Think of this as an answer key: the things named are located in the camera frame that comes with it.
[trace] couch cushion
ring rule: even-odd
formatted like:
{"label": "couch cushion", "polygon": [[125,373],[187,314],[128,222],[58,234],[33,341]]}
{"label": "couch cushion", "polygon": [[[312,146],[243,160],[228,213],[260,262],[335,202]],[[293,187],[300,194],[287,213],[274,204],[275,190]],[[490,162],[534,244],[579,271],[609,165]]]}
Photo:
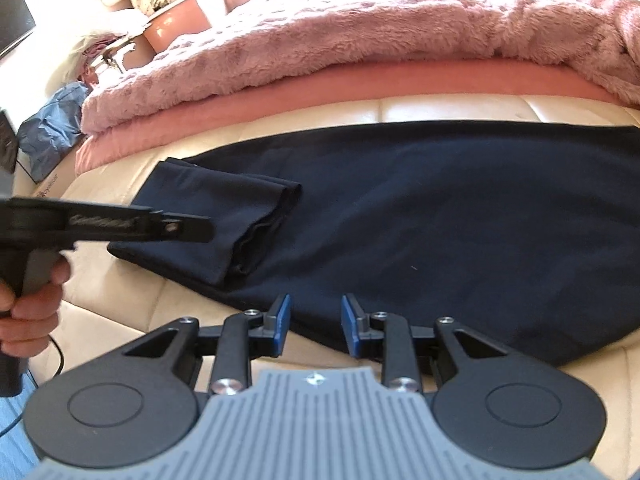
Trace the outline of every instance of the couch cushion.
{"label": "couch cushion", "polygon": [[[64,198],[128,204],[158,160],[192,156],[238,140],[340,124],[450,119],[640,126],[636,111],[577,98],[429,95],[341,103],[219,128],[138,153],[83,174],[71,184]],[[74,276],[66,286],[62,323],[55,333],[68,366],[85,362],[180,316],[197,316],[202,324],[220,324],[234,312],[145,269],[117,260],[106,251],[105,243],[80,243],[70,258]],[[54,354],[55,350],[49,350],[34,361],[40,380],[55,370]],[[259,370],[272,366],[320,368],[357,364],[368,363],[358,363],[340,352],[289,334],[281,359],[258,360],[254,367]],[[613,479],[628,477],[640,465],[640,331],[566,370],[593,386],[609,413],[607,431],[594,462]],[[201,386],[205,373],[200,377]]]}

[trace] pink cloth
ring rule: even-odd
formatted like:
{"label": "pink cloth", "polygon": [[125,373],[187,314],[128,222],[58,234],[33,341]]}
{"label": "pink cloth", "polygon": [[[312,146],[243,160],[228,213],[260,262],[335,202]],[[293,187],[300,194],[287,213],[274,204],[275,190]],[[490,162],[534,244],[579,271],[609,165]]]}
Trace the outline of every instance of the pink cloth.
{"label": "pink cloth", "polygon": [[361,60],[565,63],[640,104],[640,0],[252,0],[225,24],[98,86],[82,130]]}
{"label": "pink cloth", "polygon": [[231,95],[184,102],[127,121],[89,137],[76,156],[76,173],[206,130],[300,108],[447,93],[559,95],[622,104],[605,89],[565,66],[496,58],[343,64]]}

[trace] terracotta pot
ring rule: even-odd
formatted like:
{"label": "terracotta pot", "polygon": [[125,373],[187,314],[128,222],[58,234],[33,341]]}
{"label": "terracotta pot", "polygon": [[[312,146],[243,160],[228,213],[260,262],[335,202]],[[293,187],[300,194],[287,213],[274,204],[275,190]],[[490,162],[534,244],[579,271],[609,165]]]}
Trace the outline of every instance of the terracotta pot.
{"label": "terracotta pot", "polygon": [[156,52],[164,52],[175,38],[211,28],[198,0],[176,0],[149,17],[144,35]]}
{"label": "terracotta pot", "polygon": [[122,64],[127,70],[145,66],[147,63],[151,62],[156,55],[156,51],[151,47],[148,39],[144,36],[137,36],[133,38],[133,43],[136,44],[135,50],[127,52],[122,60]]}

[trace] silver screw head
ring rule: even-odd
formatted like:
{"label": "silver screw head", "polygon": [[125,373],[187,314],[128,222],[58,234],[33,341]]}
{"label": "silver screw head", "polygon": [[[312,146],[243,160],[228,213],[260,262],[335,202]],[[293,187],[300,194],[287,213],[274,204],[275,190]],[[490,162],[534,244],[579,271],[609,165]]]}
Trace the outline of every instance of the silver screw head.
{"label": "silver screw head", "polygon": [[211,385],[211,391],[217,395],[235,395],[242,390],[244,386],[235,379],[219,379]]}
{"label": "silver screw head", "polygon": [[398,377],[389,383],[389,388],[396,392],[415,393],[418,391],[418,383],[411,377]]}

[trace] human hand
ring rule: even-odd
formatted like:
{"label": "human hand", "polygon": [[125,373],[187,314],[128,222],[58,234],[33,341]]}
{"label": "human hand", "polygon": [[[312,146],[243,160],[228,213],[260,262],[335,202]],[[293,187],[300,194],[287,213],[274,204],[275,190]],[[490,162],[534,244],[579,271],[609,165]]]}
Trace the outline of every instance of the human hand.
{"label": "human hand", "polygon": [[49,345],[49,333],[58,326],[58,308],[62,284],[71,275],[71,266],[63,256],[51,269],[50,282],[38,292],[15,297],[0,283],[0,311],[11,310],[11,317],[0,319],[0,349],[13,357],[34,357]]}

